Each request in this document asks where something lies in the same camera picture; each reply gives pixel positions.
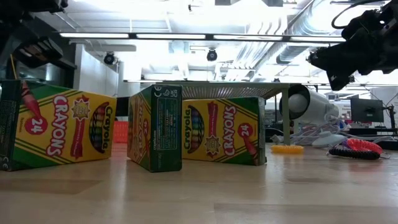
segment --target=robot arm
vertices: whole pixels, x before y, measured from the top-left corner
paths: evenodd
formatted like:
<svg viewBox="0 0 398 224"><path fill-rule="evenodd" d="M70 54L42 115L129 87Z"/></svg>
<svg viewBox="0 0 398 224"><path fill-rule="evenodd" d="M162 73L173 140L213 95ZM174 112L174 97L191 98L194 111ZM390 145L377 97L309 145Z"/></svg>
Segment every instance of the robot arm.
<svg viewBox="0 0 398 224"><path fill-rule="evenodd" d="M370 2L377 0L362 1L347 9ZM341 36L346 42L320 48L311 52L308 58L312 65L326 71L332 90L346 86L355 71L361 75L374 70L390 73L398 67L398 0L392 0L381 11L365 11L344 27L334 25L337 17L332 26L344 28Z"/></svg>
<svg viewBox="0 0 398 224"><path fill-rule="evenodd" d="M49 38L31 30L35 12L61 12L68 0L0 0L0 65L10 54L29 67L62 58L62 50Z"/></svg>

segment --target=green crayon box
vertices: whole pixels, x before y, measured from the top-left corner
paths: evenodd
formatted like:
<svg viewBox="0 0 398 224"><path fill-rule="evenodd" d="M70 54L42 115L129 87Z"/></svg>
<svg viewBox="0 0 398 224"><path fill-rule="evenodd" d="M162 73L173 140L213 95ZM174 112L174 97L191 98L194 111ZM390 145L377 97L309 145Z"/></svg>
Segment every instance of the green crayon box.
<svg viewBox="0 0 398 224"><path fill-rule="evenodd" d="M152 85L129 100L127 156L150 172L182 168L182 87Z"/></svg>

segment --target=black stand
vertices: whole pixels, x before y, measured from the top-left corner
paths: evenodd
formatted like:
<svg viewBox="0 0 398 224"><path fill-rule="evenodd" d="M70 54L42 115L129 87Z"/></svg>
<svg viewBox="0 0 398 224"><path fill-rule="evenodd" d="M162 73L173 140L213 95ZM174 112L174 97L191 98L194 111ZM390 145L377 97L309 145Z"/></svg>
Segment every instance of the black stand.
<svg viewBox="0 0 398 224"><path fill-rule="evenodd" d="M388 106L386 108L383 108L384 110L388 110L389 115L390 115L390 120L391 120L391 128L394 129L394 134L398 134L397 128L396 128L396 119L394 117L394 106Z"/></svg>

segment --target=red crayon illustration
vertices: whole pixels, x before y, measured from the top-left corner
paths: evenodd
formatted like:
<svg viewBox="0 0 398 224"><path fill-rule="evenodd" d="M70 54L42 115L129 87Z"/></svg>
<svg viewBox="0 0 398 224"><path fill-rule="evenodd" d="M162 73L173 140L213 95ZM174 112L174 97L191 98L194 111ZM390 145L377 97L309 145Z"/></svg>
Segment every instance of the red crayon illustration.
<svg viewBox="0 0 398 224"><path fill-rule="evenodd" d="M24 100L26 108L28 108L37 118L41 118L39 103L30 92L29 87L25 81L22 81L22 99Z"/></svg>
<svg viewBox="0 0 398 224"><path fill-rule="evenodd" d="M258 166L258 155L259 154L250 138L253 134L253 127L250 124L243 123L243 124L239 125L238 133L243 138L244 145L246 146L246 150L253 158L254 165Z"/></svg>

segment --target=orange object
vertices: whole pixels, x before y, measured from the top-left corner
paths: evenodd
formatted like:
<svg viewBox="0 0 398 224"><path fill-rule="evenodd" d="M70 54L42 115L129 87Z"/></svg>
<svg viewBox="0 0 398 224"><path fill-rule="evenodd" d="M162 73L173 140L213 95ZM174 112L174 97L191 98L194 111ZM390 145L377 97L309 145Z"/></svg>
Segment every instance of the orange object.
<svg viewBox="0 0 398 224"><path fill-rule="evenodd" d="M303 154L303 146L271 146L272 153L276 154Z"/></svg>
<svg viewBox="0 0 398 224"><path fill-rule="evenodd" d="M115 121L113 131L113 142L127 144L128 121Z"/></svg>

